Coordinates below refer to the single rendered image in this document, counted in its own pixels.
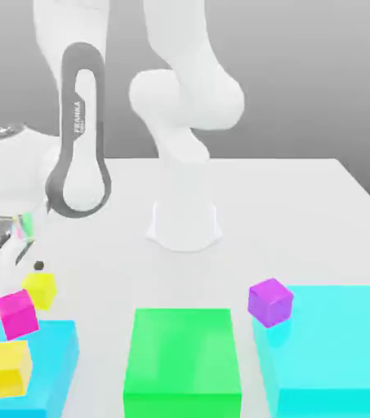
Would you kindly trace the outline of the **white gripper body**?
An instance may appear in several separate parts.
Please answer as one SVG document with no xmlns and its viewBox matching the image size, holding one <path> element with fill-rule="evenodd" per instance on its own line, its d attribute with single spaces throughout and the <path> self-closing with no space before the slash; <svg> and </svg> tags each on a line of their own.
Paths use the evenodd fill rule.
<svg viewBox="0 0 370 418">
<path fill-rule="evenodd" d="M 0 296 L 19 291 L 25 276 L 33 269 L 33 246 L 10 236 L 0 246 Z"/>
</svg>

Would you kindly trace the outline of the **small yellow cube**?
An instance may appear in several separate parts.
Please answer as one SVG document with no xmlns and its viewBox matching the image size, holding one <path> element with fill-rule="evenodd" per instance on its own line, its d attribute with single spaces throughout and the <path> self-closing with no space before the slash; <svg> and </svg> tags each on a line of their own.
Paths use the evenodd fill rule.
<svg viewBox="0 0 370 418">
<path fill-rule="evenodd" d="M 36 309 L 49 310 L 56 297 L 56 279 L 53 273 L 35 271 L 29 273 L 22 281 Z"/>
<path fill-rule="evenodd" d="M 27 340 L 0 342 L 0 398 L 25 396 L 32 370 Z"/>
</svg>

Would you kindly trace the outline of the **small pink cube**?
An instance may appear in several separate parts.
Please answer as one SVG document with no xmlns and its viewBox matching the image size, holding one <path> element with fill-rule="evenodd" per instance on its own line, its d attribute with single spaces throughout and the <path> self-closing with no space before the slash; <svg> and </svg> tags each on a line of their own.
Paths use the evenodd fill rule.
<svg viewBox="0 0 370 418">
<path fill-rule="evenodd" d="M 36 310 L 25 289 L 0 297 L 0 319 L 7 340 L 39 329 Z"/>
</svg>

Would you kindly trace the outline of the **small purple cube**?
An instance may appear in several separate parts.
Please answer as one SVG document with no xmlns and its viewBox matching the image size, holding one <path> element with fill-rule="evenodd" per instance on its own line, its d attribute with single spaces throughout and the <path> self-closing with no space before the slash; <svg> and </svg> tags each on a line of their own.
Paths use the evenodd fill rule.
<svg viewBox="0 0 370 418">
<path fill-rule="evenodd" d="M 249 288 L 247 310 L 264 327 L 271 328 L 290 318 L 293 299 L 288 288 L 269 278 Z"/>
</svg>

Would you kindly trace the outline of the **large sky blue box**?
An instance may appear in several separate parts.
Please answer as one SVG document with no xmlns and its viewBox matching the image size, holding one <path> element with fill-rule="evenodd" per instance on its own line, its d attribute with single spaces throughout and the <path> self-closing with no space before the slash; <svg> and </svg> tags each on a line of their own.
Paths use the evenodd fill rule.
<svg viewBox="0 0 370 418">
<path fill-rule="evenodd" d="M 0 398 L 0 418 L 62 418 L 79 355 L 75 322 L 41 320 L 24 338 L 33 361 L 29 387 L 24 397 Z"/>
</svg>

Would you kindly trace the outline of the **large green box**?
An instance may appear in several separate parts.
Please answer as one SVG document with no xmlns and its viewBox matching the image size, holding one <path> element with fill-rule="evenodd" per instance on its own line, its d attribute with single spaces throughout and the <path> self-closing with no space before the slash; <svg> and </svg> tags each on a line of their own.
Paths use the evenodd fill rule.
<svg viewBox="0 0 370 418">
<path fill-rule="evenodd" d="M 125 418 L 241 418 L 242 397 L 229 309 L 136 310 Z"/>
</svg>

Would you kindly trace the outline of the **large cyan box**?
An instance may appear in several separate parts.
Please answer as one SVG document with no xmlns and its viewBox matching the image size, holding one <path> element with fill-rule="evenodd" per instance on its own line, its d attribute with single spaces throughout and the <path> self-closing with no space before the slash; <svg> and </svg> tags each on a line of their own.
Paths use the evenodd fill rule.
<svg viewBox="0 0 370 418">
<path fill-rule="evenodd" d="M 252 329 L 270 418 L 370 418 L 370 286 L 292 286 L 291 317 Z"/>
</svg>

